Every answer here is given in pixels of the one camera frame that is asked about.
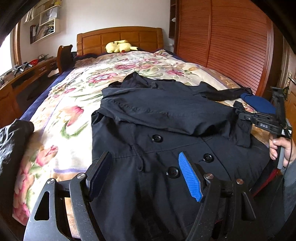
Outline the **person's right hand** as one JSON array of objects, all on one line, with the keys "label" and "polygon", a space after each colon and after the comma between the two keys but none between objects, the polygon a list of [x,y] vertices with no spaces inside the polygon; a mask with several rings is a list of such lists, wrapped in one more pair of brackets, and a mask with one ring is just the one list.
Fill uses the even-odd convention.
[{"label": "person's right hand", "polygon": [[283,166],[287,167],[289,162],[295,160],[295,143],[293,140],[288,138],[279,137],[276,138],[272,134],[269,135],[269,156],[272,160],[276,160],[278,157],[277,149],[279,147],[284,147],[285,149],[285,158],[283,161]]}]

